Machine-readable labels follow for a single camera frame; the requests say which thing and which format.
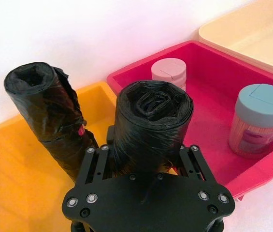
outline rolled black plastic bag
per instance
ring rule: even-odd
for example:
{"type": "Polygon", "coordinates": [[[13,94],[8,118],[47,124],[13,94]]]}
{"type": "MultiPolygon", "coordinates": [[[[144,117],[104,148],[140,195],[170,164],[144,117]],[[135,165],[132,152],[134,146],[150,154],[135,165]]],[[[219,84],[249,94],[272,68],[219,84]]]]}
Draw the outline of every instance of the rolled black plastic bag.
{"type": "Polygon", "coordinates": [[[166,172],[177,161],[193,101],[163,81],[140,81],[123,89],[115,115],[116,174],[166,172]]]}
{"type": "Polygon", "coordinates": [[[62,69],[35,62],[12,70],[4,87],[37,139],[76,180],[86,148],[98,147],[62,69]]]}

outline red tag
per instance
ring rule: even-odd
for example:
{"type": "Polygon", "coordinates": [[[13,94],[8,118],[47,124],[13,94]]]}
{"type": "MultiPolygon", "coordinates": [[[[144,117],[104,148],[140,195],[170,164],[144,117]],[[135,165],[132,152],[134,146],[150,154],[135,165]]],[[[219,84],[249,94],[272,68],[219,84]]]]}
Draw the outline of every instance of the red tag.
{"type": "Polygon", "coordinates": [[[81,125],[79,130],[78,130],[78,134],[80,136],[83,136],[85,134],[85,128],[84,128],[84,125],[81,125]]]}

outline white wall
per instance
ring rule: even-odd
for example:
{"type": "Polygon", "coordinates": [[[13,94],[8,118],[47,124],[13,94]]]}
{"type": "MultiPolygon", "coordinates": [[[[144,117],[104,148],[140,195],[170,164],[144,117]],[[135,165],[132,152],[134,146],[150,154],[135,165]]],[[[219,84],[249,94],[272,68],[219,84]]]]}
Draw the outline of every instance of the white wall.
{"type": "Polygon", "coordinates": [[[19,65],[61,67],[79,88],[191,39],[198,27],[252,0],[0,0],[0,122],[17,114],[3,89],[19,65]]]}

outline blue jar lid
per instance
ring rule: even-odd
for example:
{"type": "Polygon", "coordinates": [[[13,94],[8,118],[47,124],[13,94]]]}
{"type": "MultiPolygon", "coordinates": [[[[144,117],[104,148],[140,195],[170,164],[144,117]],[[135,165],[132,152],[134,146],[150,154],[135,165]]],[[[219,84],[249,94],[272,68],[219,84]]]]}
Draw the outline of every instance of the blue jar lid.
{"type": "Polygon", "coordinates": [[[235,105],[237,116],[244,122],[261,127],[273,127],[273,86],[254,84],[243,88],[235,105]]]}

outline plastic tray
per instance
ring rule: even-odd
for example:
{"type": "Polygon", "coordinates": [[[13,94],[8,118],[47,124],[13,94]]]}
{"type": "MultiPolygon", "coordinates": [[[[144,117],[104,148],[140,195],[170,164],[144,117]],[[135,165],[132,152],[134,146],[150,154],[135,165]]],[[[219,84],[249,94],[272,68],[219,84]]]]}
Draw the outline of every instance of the plastic tray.
{"type": "Polygon", "coordinates": [[[273,0],[258,0],[199,30],[200,41],[273,73],[273,0]]]}
{"type": "MultiPolygon", "coordinates": [[[[106,143],[115,94],[106,83],[77,91],[88,129],[106,143]]],[[[0,232],[68,232],[62,211],[73,182],[37,141],[21,116],[0,124],[0,232]]]]}
{"type": "Polygon", "coordinates": [[[117,94],[128,84],[151,79],[159,59],[179,58],[187,64],[186,88],[195,111],[185,145],[197,144],[217,181],[237,198],[273,178],[273,146],[261,160],[232,153],[228,137],[238,92],[255,83],[273,85],[273,74],[199,42],[186,42],[137,61],[108,76],[117,94]]]}

